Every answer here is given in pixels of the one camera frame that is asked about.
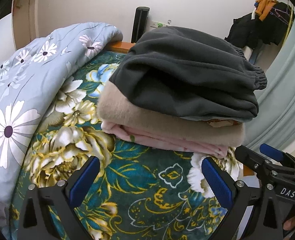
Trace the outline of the person right hand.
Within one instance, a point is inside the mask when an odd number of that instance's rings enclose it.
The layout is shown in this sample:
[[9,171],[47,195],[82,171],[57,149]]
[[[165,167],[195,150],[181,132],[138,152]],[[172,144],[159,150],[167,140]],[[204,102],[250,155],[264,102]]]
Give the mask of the person right hand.
[[285,231],[285,240],[290,239],[293,236],[295,232],[295,216],[284,222],[283,230]]

